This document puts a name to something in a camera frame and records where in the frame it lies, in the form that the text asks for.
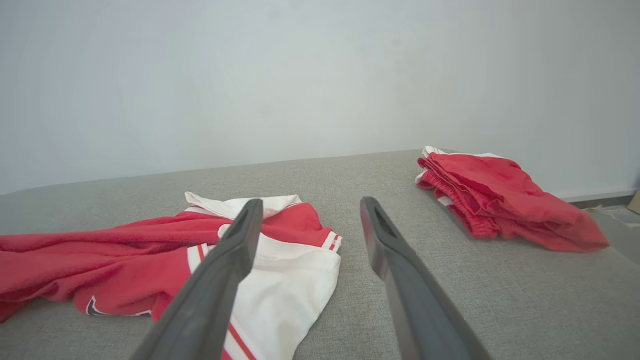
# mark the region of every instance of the cardboard box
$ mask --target cardboard box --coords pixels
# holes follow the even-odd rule
[[[631,199],[627,207],[629,210],[640,214],[640,192],[636,192],[636,195]]]

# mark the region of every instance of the clothing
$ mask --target clothing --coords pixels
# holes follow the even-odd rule
[[[550,250],[589,252],[609,246],[596,223],[546,193],[518,164],[495,154],[447,154],[425,147],[419,187],[459,217],[475,238],[521,236]]]
[[[42,296],[73,299],[88,315],[157,321],[249,200],[185,194],[192,206],[174,217],[0,236],[0,320]],[[262,201],[256,256],[236,293],[223,359],[291,359],[337,283],[342,238],[297,195]]]

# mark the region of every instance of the floor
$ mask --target floor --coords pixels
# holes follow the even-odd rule
[[[620,254],[640,264],[640,214],[625,205],[586,208],[593,220]]]

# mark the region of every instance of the jersey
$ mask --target jersey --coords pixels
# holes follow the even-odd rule
[[[97,316],[160,319],[249,199],[186,192],[173,217],[112,229],[0,236],[0,320],[35,297]],[[223,359],[291,359],[337,283],[342,237],[297,195],[265,197],[253,268],[240,283]]]
[[[427,146],[418,164],[418,187],[434,190],[440,203],[475,238],[519,236],[547,249],[590,252],[609,246],[595,221],[544,192],[512,160],[486,153],[447,154]]]

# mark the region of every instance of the jersey logo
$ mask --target jersey logo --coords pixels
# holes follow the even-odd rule
[[[94,296],[91,297],[91,300],[89,300],[89,304],[86,305],[85,313],[87,315],[95,315],[95,316],[114,315],[114,314],[103,313],[102,311],[96,309],[95,308],[95,297]],[[123,315],[124,316],[151,316],[151,310],[141,311],[141,312],[135,313],[135,314],[123,314]]]

